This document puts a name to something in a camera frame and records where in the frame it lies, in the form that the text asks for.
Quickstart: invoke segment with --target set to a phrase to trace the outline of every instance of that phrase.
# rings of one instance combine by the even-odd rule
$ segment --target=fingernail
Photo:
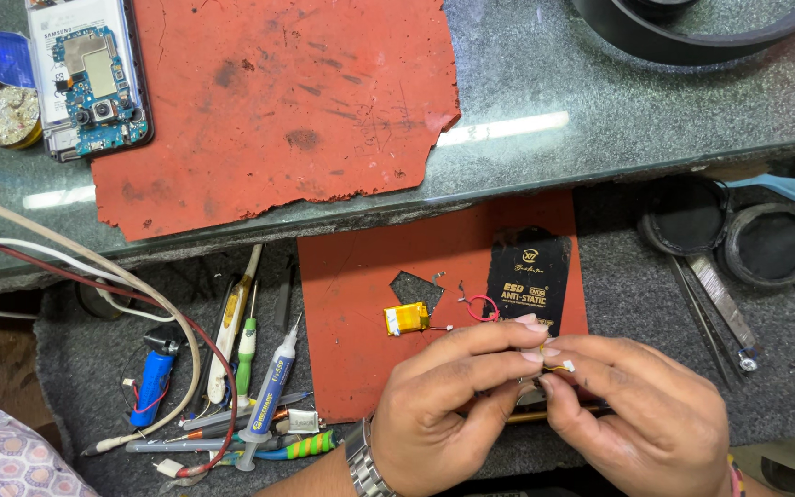
[[[527,361],[532,361],[534,363],[543,363],[545,362],[545,358],[542,357],[542,354],[538,352],[521,352],[521,356]]]
[[[527,314],[525,316],[521,316],[519,318],[514,318],[514,321],[523,324],[535,324],[538,323],[539,320],[536,318],[535,313]]]
[[[534,332],[539,333],[546,333],[547,332],[547,324],[540,324],[540,323],[529,323],[526,325],[527,330],[531,330]]]
[[[535,385],[532,385],[532,384],[524,385],[520,389],[520,393],[517,394],[517,398],[519,399],[520,397],[526,395],[527,393],[534,392],[535,390],[536,390],[536,386]]]
[[[551,386],[550,382],[547,381],[547,378],[542,376],[539,378],[539,383],[542,385],[542,389],[545,391],[545,398],[549,401],[551,397],[554,396],[554,388]]]

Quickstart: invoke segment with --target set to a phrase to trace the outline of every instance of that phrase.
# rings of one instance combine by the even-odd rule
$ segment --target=phone motherboard
[[[79,156],[130,145],[146,135],[149,122],[131,101],[130,83],[109,28],[59,36],[51,50],[54,61],[65,65],[69,74],[69,79],[57,81],[57,90],[66,97]]]

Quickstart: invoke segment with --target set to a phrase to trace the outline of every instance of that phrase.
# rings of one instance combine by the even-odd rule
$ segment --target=orange rubber mat
[[[570,190],[499,199],[407,225],[298,239],[315,408],[328,423],[356,421],[379,401],[392,368],[447,332],[388,335],[382,309],[399,305],[401,271],[444,289],[432,326],[477,324],[458,301],[487,293],[494,234],[536,225],[571,242],[560,333],[588,333]],[[536,264],[548,264],[540,261]],[[482,300],[473,303],[480,316]]]
[[[135,0],[155,136],[94,159],[127,241],[418,186],[458,89],[441,0]]]

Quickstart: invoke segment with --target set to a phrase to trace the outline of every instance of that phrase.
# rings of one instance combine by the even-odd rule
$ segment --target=green screwdriver
[[[256,291],[259,289],[259,278],[253,283],[253,297],[250,300],[250,317],[244,322],[241,342],[237,346],[237,373],[235,389],[237,390],[237,406],[243,408],[250,404],[248,389],[250,388],[250,363],[256,353],[256,318],[253,312],[256,307]]]

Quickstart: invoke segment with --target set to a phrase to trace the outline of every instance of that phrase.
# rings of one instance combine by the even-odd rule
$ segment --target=glass tabletop
[[[673,29],[761,28],[794,5],[701,0]],[[444,10],[462,119],[431,151],[421,186],[296,202],[253,220],[126,243],[121,231],[97,221],[88,164],[58,164],[39,143],[0,149],[0,204],[102,254],[120,255],[409,207],[422,215],[437,203],[795,145],[795,35],[742,61],[679,68],[611,47],[569,0],[446,0]],[[0,2],[0,31],[27,31],[22,2]],[[40,242],[5,220],[0,236]],[[0,254],[0,275],[21,266]]]

